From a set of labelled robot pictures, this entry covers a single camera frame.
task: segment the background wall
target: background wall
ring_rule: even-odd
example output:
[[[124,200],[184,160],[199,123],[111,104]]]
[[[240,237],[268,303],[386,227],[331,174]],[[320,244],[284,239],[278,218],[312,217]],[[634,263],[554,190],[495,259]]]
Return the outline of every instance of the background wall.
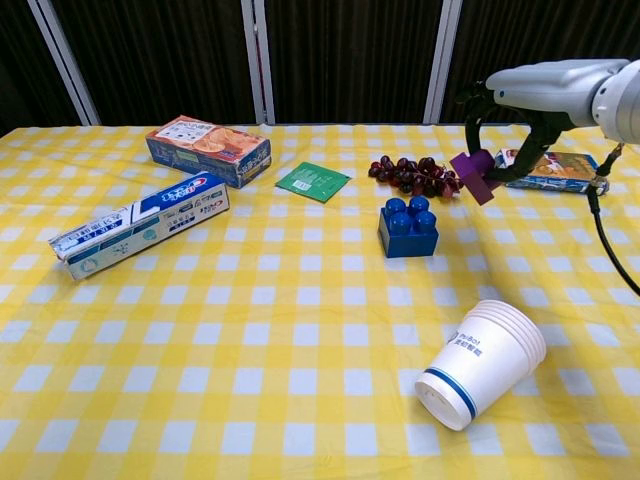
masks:
[[[278,122],[422,122],[440,0],[266,7]]]
[[[565,58],[640,58],[638,0],[464,0],[441,122],[464,121],[454,99],[493,72]],[[500,110],[493,121],[517,121]]]
[[[78,123],[27,2],[0,0],[0,136],[16,127]]]
[[[263,96],[279,123],[421,123],[441,14],[460,0],[28,1],[53,7],[103,124],[157,125],[263,121]],[[639,5],[462,0],[440,121],[462,122],[456,93],[502,68],[640,58]],[[78,124],[27,0],[0,0],[0,41],[0,135]],[[250,65],[266,82],[253,91]]]

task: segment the paper cup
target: paper cup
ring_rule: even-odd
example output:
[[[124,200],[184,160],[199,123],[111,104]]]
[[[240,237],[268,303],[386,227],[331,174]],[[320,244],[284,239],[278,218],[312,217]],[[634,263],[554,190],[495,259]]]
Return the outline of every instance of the paper cup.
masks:
[[[482,301],[420,375],[416,393],[440,422],[462,430],[545,354],[544,338],[526,315],[504,302]]]

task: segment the checkered tablecloth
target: checkered tablecloth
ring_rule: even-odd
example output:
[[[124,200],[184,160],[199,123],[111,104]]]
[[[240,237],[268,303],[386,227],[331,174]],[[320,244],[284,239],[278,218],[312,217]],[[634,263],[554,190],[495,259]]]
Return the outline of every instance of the checkered tablecloth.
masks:
[[[149,128],[21,129],[0,140],[0,477],[638,478],[640,303],[586,198],[502,188],[432,202],[431,258],[387,260],[369,162],[465,150],[462,127],[249,127],[273,165],[231,210],[75,283],[47,239],[184,175]],[[524,127],[484,130],[520,146]],[[557,151],[603,156],[595,129]],[[327,204],[274,188],[302,161],[351,177]],[[640,277],[640,150],[601,201]],[[465,312],[502,298],[546,360],[464,432],[413,382]]]

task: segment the grape bunch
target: grape bunch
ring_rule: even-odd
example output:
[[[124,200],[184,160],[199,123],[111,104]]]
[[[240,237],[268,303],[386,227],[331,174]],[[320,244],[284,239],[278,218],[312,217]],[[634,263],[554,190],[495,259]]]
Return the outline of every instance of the grape bunch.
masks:
[[[379,162],[371,164],[369,176],[380,183],[389,182],[402,193],[428,198],[451,198],[463,186],[455,172],[447,170],[444,165],[437,165],[431,157],[421,158],[419,162],[403,157],[394,165],[388,155],[383,155]]]

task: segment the green sachet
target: green sachet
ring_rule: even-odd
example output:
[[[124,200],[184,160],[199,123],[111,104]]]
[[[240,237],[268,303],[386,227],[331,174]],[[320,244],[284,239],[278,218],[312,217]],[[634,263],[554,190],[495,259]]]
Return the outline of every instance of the green sachet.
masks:
[[[340,172],[302,162],[276,183],[276,187],[325,203],[349,180],[351,177]]]

